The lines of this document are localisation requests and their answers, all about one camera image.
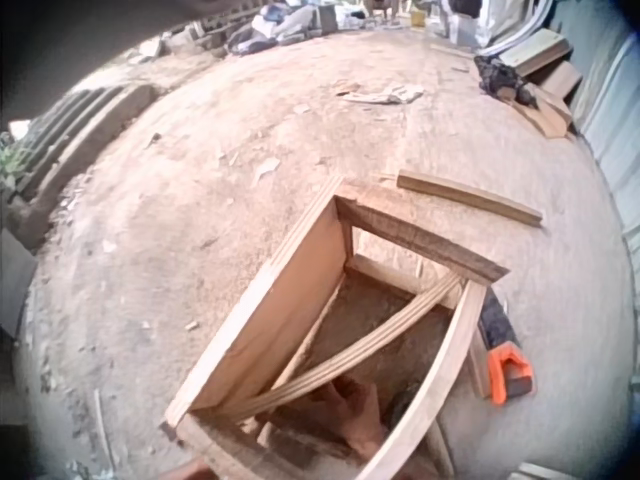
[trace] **plywood panel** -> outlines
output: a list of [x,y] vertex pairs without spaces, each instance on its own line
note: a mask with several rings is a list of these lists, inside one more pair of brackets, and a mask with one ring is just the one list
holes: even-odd
[[347,255],[329,181],[253,279],[166,412],[226,405],[271,387],[320,315]]

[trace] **orange tool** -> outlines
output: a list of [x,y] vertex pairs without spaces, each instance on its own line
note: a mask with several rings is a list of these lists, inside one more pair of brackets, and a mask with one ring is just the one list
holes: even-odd
[[491,400],[503,405],[508,399],[533,391],[533,367],[522,353],[516,333],[493,289],[480,313],[480,332],[488,350]]

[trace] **dirt ground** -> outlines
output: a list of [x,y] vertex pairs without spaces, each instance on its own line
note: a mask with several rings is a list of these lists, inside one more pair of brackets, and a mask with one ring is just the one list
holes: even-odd
[[[416,32],[339,34],[226,59],[148,108],[73,186],[39,253],[18,369],[42,463],[107,468],[94,389],[118,478],[189,458],[157,426],[262,262],[330,174],[400,167],[544,213],[533,229],[416,197],[420,223],[511,270],[495,289],[537,373],[535,395],[501,409],[461,374],[440,414],[459,476],[505,478],[522,461],[586,475],[613,453],[626,432],[634,319],[608,191],[577,141],[544,139],[452,69],[464,66]],[[333,95],[339,79],[425,93],[410,105],[353,104]],[[309,111],[296,114],[301,104]],[[271,157],[279,167],[252,186]],[[415,256],[370,236],[358,244],[415,269]]]

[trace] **wooden stick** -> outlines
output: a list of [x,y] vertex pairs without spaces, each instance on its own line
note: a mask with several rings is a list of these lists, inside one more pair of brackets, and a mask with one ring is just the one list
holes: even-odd
[[532,227],[540,227],[540,222],[542,222],[542,214],[525,205],[479,188],[469,187],[425,173],[400,170],[396,185],[400,188],[435,195],[470,207],[486,210]]
[[109,438],[107,437],[107,431],[104,429],[104,420],[102,418],[102,403],[100,402],[100,390],[97,388],[93,391],[93,399],[96,402],[96,417],[98,421],[98,433],[100,434],[100,442],[102,448],[109,461],[111,471],[116,471],[115,462],[113,461],[113,454],[111,453],[111,445],[109,445]]
[[400,471],[436,419],[467,352],[487,288],[469,281],[438,355],[411,405],[356,480],[389,480]]
[[330,382],[402,335],[431,310],[457,284],[458,280],[457,275],[449,273],[431,290],[418,295],[384,324],[334,357],[279,388],[258,395],[242,404],[223,407],[219,414],[237,423],[265,410],[284,405]]
[[218,419],[207,425],[186,414],[178,436],[204,457],[220,478],[238,480],[303,480],[305,474],[275,453],[258,445],[237,426]]

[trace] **pile of items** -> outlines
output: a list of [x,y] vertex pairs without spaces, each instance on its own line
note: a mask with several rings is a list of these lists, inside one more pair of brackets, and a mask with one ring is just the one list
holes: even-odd
[[582,75],[564,60],[571,46],[560,34],[540,29],[501,53],[478,55],[480,88],[511,105],[547,138],[563,138],[573,122],[564,99]]
[[250,24],[234,33],[227,50],[235,55],[248,55],[276,45],[291,45],[338,30],[361,28],[365,14],[360,7],[323,4],[289,3],[265,5]]

